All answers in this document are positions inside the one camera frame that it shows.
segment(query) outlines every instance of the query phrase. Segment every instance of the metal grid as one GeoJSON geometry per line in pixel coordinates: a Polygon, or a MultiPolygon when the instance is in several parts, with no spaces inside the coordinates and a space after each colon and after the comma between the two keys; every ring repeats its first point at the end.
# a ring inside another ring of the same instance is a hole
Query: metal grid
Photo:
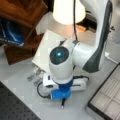
{"type": "Polygon", "coordinates": [[[40,120],[0,82],[0,120],[40,120]]]}

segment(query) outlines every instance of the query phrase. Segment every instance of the cable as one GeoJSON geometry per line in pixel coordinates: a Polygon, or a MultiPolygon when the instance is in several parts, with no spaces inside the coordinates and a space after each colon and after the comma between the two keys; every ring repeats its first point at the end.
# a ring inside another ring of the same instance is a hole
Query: cable
{"type": "Polygon", "coordinates": [[[43,82],[40,82],[40,83],[38,84],[38,86],[37,86],[37,93],[38,93],[38,95],[39,95],[40,97],[44,98],[44,99],[51,99],[50,95],[43,96],[43,95],[41,95],[41,93],[39,92],[39,87],[40,87],[40,85],[42,85],[42,83],[43,83],[43,82]]]}
{"type": "Polygon", "coordinates": [[[73,76],[73,79],[78,79],[78,78],[87,78],[89,80],[89,77],[87,77],[87,76],[83,76],[83,75],[81,75],[81,76],[73,76]]]}
{"type": "Polygon", "coordinates": [[[74,27],[74,33],[75,33],[75,39],[78,41],[77,38],[77,32],[76,32],[76,20],[75,20],[75,8],[76,8],[76,0],[74,0],[74,4],[73,4],[73,27],[74,27]]]}

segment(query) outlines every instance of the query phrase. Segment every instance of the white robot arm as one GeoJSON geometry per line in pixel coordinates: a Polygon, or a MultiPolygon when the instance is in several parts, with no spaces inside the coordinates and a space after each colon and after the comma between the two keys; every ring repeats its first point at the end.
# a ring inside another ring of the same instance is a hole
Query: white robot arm
{"type": "Polygon", "coordinates": [[[54,48],[49,56],[51,74],[44,74],[43,88],[48,89],[51,99],[68,98],[71,90],[84,90],[87,77],[73,76],[73,67],[93,73],[100,70],[105,58],[105,46],[109,33],[112,3],[110,0],[81,0],[97,20],[97,30],[93,46],[68,39],[54,48]]]}

